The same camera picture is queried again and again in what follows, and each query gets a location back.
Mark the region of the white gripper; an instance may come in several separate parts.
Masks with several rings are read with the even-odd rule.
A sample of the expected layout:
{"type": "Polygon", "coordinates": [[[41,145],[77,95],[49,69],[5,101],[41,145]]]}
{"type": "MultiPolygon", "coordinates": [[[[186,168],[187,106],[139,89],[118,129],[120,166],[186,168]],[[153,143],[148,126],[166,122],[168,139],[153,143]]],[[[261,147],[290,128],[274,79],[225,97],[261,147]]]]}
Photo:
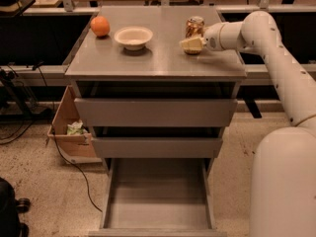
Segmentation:
{"type": "Polygon", "coordinates": [[[209,26],[204,30],[203,37],[194,36],[192,38],[183,39],[180,42],[180,46],[184,51],[201,51],[204,46],[211,51],[225,50],[221,42],[221,32],[224,26],[224,23],[209,26]]]}

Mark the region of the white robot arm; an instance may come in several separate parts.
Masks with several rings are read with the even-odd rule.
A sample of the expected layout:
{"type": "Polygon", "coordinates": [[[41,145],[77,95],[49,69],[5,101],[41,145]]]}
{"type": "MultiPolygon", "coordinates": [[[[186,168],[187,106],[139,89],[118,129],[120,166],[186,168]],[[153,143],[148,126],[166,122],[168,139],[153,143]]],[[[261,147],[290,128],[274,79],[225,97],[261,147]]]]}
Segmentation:
{"type": "Polygon", "coordinates": [[[265,11],[217,23],[180,41],[184,51],[259,55],[289,119],[259,143],[253,160],[249,237],[316,237],[316,81],[286,49],[265,11]]]}

